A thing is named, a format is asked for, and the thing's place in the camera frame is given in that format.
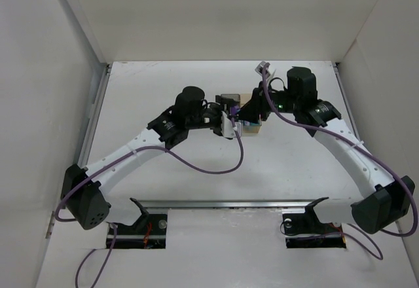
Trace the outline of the purple lego piece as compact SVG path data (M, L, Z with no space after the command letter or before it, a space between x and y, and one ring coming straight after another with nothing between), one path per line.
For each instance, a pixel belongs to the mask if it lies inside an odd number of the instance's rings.
M237 105L232 106L232 107L230 107L229 111L230 111L230 115L235 117L238 114L238 112L240 111L240 108Z

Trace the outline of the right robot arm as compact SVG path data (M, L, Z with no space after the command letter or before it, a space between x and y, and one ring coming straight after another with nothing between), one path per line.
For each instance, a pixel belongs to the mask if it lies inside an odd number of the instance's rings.
M413 235L418 228L413 181L400 177L373 156L349 129L338 109L318 98L316 76L309 68L292 67L287 72L287 85L276 90L271 86L276 78L269 66L261 62L256 67L261 81L239 110L238 118L256 123L266 121L274 113L282 121L306 130L336 158L361 195L358 201L324 196L308 205L305 212L324 224L356 224L368 234L384 232L388 225L411 212L412 227L402 235Z

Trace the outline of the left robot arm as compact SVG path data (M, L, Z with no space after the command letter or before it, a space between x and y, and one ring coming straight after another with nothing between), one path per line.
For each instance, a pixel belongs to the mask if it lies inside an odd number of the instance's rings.
M110 192L133 171L163 153L170 153L188 138L191 130L199 129L209 129L227 139L239 136L226 105L207 102L201 88L187 86L173 105L127 144L97 162L83 167L73 164L66 169L56 220L64 221L59 212L66 208L72 214L70 220L85 230L103 222L140 225L145 215L141 202L135 198L112 201Z

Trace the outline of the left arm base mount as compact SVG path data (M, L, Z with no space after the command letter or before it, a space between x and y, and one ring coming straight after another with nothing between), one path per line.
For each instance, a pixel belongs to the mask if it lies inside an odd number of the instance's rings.
M139 217L133 225L116 223L117 237L114 249L165 249L168 227L168 211L148 210L135 198L130 198L137 207Z

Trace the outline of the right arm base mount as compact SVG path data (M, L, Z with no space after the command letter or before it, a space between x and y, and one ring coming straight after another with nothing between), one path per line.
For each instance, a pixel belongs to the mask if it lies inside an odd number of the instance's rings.
M288 249L346 249L342 227L333 223L321 223L314 207L327 198L310 202L300 209L282 211L281 233Z

